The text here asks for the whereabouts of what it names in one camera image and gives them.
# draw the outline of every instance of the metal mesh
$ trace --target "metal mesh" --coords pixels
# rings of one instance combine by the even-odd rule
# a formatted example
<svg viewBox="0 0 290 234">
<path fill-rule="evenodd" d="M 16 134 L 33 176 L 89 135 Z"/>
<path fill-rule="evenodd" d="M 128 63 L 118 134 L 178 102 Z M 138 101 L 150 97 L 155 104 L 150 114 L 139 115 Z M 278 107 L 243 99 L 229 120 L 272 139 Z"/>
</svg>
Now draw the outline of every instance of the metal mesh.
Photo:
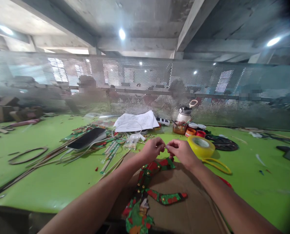
<svg viewBox="0 0 290 234">
<path fill-rule="evenodd" d="M 141 114 L 290 130 L 290 66 L 0 51 L 0 96 L 61 113 Z"/>
</svg>

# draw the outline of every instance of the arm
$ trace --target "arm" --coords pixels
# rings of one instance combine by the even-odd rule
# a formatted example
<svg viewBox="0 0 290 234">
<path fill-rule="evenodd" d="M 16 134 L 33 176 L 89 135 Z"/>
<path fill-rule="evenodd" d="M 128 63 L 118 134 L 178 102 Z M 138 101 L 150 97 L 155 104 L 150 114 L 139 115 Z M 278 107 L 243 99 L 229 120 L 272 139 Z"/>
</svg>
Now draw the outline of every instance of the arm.
<svg viewBox="0 0 290 234">
<path fill-rule="evenodd" d="M 201 182 L 235 233 L 281 233 L 204 166 L 187 141 L 172 140 L 166 148 Z"/>
<path fill-rule="evenodd" d="M 155 160 L 164 148 L 165 144 L 159 137 L 148 141 L 141 152 L 72 201 L 39 233 L 95 233 L 125 184 L 143 165 Z"/>
</svg>

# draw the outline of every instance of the concrete ceiling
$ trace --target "concrete ceiling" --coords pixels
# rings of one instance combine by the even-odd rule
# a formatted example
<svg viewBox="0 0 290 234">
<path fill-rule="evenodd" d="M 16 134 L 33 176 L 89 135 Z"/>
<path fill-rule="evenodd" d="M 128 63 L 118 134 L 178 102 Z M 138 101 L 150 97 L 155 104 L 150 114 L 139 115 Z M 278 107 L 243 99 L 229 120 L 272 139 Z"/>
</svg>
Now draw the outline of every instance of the concrete ceiling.
<svg viewBox="0 0 290 234">
<path fill-rule="evenodd" d="M 260 63 L 269 50 L 290 61 L 284 0 L 0 0 L 0 25 L 14 32 L 0 29 L 1 50 Z"/>
<path fill-rule="evenodd" d="M 194 0 L 50 0 L 93 34 L 177 38 Z"/>
<path fill-rule="evenodd" d="M 0 24 L 30 35 L 65 35 L 10 0 L 0 0 Z"/>
</svg>

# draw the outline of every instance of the yellow tape roll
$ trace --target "yellow tape roll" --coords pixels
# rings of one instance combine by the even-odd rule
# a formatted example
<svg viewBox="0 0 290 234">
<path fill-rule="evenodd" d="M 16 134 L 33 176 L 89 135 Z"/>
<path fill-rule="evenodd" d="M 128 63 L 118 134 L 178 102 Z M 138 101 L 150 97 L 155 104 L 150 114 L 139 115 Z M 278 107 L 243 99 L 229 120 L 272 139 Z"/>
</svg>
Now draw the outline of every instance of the yellow tape roll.
<svg viewBox="0 0 290 234">
<path fill-rule="evenodd" d="M 200 159 L 212 157 L 215 151 L 214 144 L 200 136 L 188 137 L 188 143 L 195 155 Z"/>
</svg>

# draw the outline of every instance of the left hand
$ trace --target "left hand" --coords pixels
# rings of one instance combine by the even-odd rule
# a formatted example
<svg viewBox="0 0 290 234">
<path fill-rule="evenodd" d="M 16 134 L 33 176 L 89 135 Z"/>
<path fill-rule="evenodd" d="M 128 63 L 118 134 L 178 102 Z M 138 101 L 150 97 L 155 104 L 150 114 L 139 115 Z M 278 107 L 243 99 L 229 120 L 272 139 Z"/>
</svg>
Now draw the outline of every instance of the left hand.
<svg viewBox="0 0 290 234">
<path fill-rule="evenodd" d="M 165 143 L 160 137 L 155 137 L 146 142 L 144 148 L 139 152 L 139 158 L 142 159 L 143 164 L 151 163 L 160 155 L 160 152 L 164 152 Z"/>
</svg>

